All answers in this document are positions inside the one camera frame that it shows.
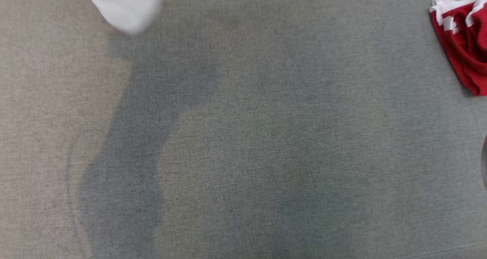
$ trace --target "gray fabric surface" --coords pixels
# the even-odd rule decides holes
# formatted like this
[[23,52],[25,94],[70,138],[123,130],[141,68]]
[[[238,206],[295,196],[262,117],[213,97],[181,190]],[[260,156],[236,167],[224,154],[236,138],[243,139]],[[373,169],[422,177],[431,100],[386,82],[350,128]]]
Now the gray fabric surface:
[[0,0],[0,257],[486,258],[430,2]]

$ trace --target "white cloth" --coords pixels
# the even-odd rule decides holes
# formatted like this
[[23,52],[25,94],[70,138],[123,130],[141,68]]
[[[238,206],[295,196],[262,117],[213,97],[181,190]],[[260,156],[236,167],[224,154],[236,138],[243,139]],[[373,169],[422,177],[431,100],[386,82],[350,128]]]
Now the white cloth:
[[136,34],[157,16],[161,0],[92,0],[103,17],[118,30]]

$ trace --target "red cloth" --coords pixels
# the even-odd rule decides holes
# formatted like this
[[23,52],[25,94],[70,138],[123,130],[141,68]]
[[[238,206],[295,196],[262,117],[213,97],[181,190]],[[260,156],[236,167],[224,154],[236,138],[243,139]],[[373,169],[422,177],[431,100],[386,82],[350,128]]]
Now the red cloth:
[[[431,22],[460,82],[473,95],[486,96],[487,8],[483,8],[479,1],[444,11],[441,25],[433,6]],[[477,10],[470,13],[475,6],[478,6]]]

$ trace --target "blurry white object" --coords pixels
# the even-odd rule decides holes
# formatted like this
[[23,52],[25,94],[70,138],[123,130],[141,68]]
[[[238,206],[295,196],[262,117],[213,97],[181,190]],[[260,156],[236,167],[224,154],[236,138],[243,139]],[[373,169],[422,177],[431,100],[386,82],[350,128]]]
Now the blurry white object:
[[92,0],[103,17],[122,32],[143,31],[157,16],[161,0]]

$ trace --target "red and white clothing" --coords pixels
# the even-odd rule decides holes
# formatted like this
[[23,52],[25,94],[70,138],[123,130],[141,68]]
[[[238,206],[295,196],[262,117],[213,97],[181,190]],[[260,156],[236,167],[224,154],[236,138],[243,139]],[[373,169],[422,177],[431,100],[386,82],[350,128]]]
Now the red and white clothing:
[[487,0],[435,0],[431,22],[461,83],[487,95]]

